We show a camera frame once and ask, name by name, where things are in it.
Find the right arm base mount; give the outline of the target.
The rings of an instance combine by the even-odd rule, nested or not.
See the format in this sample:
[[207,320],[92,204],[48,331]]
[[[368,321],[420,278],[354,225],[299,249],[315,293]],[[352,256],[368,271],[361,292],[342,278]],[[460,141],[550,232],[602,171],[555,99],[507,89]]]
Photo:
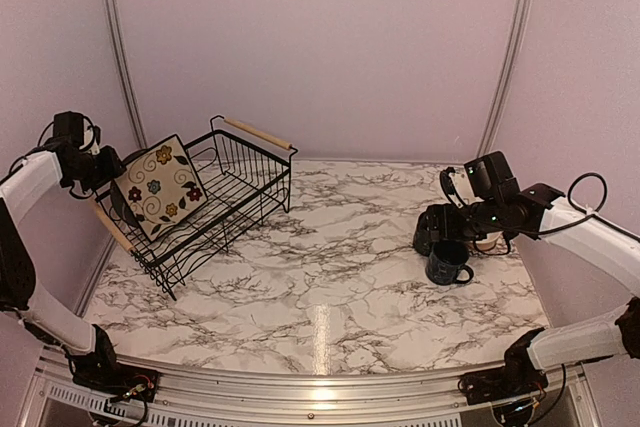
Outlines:
[[539,371],[510,378],[505,367],[498,367],[465,373],[457,387],[468,405],[477,405],[540,391],[548,385],[547,377]]

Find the round grey reindeer plate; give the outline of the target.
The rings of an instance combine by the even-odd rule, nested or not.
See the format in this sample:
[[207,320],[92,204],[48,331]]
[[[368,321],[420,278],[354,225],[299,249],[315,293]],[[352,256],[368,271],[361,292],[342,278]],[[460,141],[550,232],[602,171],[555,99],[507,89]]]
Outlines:
[[136,220],[134,213],[124,199],[119,187],[115,181],[110,182],[110,199],[115,214],[120,220],[124,221],[128,226],[133,229],[139,229],[139,222]]

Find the black wire dish rack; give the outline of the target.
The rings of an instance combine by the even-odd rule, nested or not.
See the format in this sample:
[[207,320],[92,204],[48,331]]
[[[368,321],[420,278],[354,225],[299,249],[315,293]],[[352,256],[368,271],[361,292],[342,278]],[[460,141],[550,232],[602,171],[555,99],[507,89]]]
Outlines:
[[116,242],[169,297],[214,255],[291,204],[291,143],[218,115],[208,133],[183,143],[207,202],[163,237],[150,242],[115,214],[110,183],[95,193],[96,215]]

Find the dark blue mug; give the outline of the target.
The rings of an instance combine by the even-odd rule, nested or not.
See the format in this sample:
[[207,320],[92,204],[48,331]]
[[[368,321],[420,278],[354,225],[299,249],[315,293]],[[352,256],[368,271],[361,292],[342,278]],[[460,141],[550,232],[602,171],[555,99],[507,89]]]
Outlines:
[[474,279],[474,271],[467,265],[469,258],[464,243],[451,240],[437,242],[427,258],[427,278],[440,286],[466,285]]

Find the square floral ceramic plate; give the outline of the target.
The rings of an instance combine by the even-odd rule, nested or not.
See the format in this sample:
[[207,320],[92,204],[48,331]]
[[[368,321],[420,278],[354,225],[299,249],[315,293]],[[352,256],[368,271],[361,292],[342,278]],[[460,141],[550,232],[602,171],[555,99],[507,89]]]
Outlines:
[[115,185],[135,225],[153,242],[196,213],[208,200],[185,146],[176,134],[127,163]]

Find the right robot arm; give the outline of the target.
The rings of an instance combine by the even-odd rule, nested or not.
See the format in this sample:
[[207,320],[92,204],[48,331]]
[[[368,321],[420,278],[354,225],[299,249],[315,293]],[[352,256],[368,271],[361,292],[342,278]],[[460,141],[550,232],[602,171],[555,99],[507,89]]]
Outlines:
[[427,207],[417,221],[413,247],[432,258],[450,254],[451,267],[465,266],[467,245],[500,232],[562,248],[600,269],[628,289],[621,307],[565,327],[526,334],[512,345],[495,377],[506,395],[529,384],[535,371],[613,356],[639,356],[639,237],[581,207],[561,191],[536,184],[505,199],[489,196],[461,205],[453,199]]

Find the beige ceramic bowl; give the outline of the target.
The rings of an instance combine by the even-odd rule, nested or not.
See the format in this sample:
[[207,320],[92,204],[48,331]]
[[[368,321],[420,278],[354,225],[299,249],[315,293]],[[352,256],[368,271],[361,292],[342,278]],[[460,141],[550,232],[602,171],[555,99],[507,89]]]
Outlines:
[[493,251],[502,239],[501,232],[489,233],[485,238],[471,242],[471,247],[481,253]]

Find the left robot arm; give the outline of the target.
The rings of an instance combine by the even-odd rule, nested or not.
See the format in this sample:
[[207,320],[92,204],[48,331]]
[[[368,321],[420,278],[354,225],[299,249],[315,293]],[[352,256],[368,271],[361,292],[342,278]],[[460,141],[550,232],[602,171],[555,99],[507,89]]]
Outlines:
[[95,328],[73,304],[89,291],[99,255],[111,251],[110,235],[87,201],[50,192],[59,188],[61,173],[53,152],[37,149],[19,165],[1,184],[1,196],[35,269],[34,306],[27,317],[84,355],[95,347]]

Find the dark green mug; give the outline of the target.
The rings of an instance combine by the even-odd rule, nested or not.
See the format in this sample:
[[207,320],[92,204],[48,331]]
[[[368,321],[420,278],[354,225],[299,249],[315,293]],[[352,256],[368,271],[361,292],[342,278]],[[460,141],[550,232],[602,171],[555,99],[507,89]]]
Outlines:
[[440,228],[437,222],[431,219],[426,213],[419,216],[413,234],[413,249],[420,255],[428,257],[432,247],[440,240]]

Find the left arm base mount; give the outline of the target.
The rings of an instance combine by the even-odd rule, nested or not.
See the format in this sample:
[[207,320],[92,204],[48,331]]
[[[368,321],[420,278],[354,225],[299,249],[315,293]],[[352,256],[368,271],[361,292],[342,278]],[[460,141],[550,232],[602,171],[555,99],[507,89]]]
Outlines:
[[110,394],[112,397],[124,398],[126,392],[142,385],[142,392],[133,396],[136,400],[154,401],[160,374],[153,369],[119,364],[115,372],[105,373],[100,369],[76,369],[72,374],[77,385]]

